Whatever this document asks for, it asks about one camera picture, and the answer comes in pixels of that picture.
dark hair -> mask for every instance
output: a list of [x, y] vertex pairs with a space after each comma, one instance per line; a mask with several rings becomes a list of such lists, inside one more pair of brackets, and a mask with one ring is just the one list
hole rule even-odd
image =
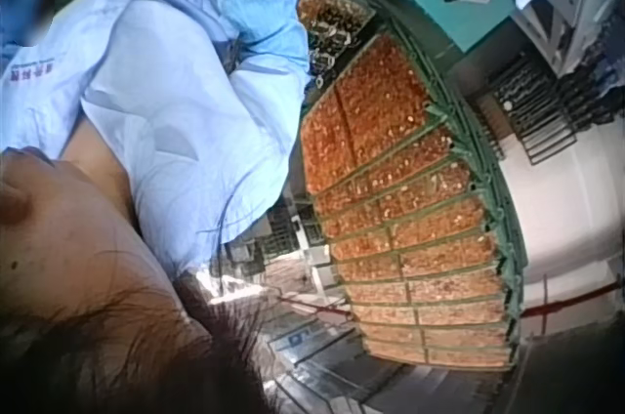
[[[118, 373], [103, 372], [102, 327], [132, 309], [128, 295], [55, 321], [0, 311], [0, 399], [3, 413], [272, 413], [253, 350], [258, 315], [241, 317], [209, 306], [185, 283], [176, 285], [189, 316], [206, 338], [168, 352], [154, 321], [133, 341]], [[165, 362], [158, 358], [166, 354]]]

light blue work uniform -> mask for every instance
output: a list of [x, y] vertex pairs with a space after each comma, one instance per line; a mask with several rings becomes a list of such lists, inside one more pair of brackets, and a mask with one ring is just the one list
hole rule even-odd
[[283, 189], [310, 80], [296, 2], [76, 0], [4, 70], [0, 147], [59, 158], [84, 112], [170, 276], [205, 263]]

white wall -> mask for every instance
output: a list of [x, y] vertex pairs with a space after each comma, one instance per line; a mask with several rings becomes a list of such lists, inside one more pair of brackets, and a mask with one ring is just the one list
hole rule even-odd
[[543, 303], [545, 274], [551, 302], [613, 282], [607, 260], [623, 252], [623, 120], [579, 134], [576, 145], [536, 166], [514, 137], [503, 147], [529, 259], [525, 305]]

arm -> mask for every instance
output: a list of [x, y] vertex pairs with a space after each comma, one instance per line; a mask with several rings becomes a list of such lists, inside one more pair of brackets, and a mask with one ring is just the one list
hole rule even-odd
[[308, 36], [297, 0], [217, 0], [240, 32], [242, 63], [230, 76], [250, 114], [285, 153], [297, 136], [304, 88], [309, 82]]

person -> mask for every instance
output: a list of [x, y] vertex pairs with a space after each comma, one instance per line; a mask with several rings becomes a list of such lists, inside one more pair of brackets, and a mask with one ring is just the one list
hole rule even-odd
[[256, 318], [182, 277], [280, 195], [309, 81], [296, 1], [76, 0], [12, 57], [3, 412], [275, 411]]

